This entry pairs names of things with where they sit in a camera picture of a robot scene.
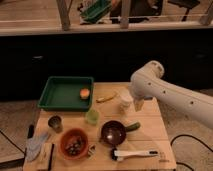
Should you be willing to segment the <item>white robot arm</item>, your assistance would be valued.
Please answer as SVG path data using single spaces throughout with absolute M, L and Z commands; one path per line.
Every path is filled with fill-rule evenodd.
M 134 100 L 156 97 L 176 110 L 213 129 L 213 97 L 162 80 L 163 65 L 149 61 L 130 78 L 130 94 Z

